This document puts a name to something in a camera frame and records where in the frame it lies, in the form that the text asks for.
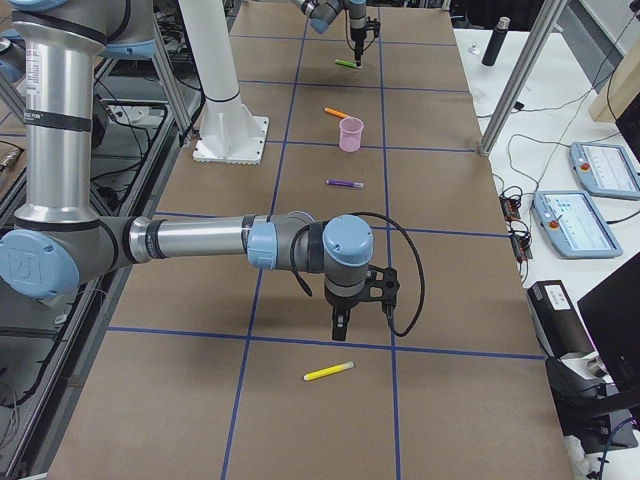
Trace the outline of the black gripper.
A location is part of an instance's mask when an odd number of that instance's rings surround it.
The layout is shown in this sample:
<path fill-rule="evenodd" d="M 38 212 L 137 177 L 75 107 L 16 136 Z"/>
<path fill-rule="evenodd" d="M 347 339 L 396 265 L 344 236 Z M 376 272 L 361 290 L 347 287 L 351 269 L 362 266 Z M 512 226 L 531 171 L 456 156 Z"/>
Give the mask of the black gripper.
<path fill-rule="evenodd" d="M 336 283 L 330 277 L 324 278 L 324 296 L 333 308 L 331 332 L 333 341 L 344 342 L 346 340 L 351 308 L 362 301 L 365 286 L 365 280 L 344 286 Z"/>
<path fill-rule="evenodd" d="M 365 29 L 351 27 L 350 38 L 354 42 L 354 63 L 357 68 L 362 66 L 363 42 L 365 41 Z"/>

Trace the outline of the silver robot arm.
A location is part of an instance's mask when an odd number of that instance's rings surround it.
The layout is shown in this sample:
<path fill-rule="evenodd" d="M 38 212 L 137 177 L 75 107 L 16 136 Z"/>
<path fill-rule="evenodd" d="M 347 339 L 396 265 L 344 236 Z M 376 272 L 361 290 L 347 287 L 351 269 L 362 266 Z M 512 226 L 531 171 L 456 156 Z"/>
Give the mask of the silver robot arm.
<path fill-rule="evenodd" d="M 373 234 L 354 215 L 317 222 L 287 215 L 165 221 L 109 217 L 90 205 L 94 61 L 151 57 L 149 1 L 15 1 L 26 43 L 26 201 L 1 240 L 1 276 L 48 299 L 119 268 L 153 259 L 244 254 L 251 265 L 324 275 L 332 336 L 344 340 L 351 310 L 374 282 Z"/>
<path fill-rule="evenodd" d="M 325 33 L 333 21 L 345 12 L 351 40 L 354 42 L 354 64 L 356 68 L 361 67 L 370 20 L 365 0 L 293 0 L 292 3 L 310 20 L 312 29 L 318 34 Z"/>

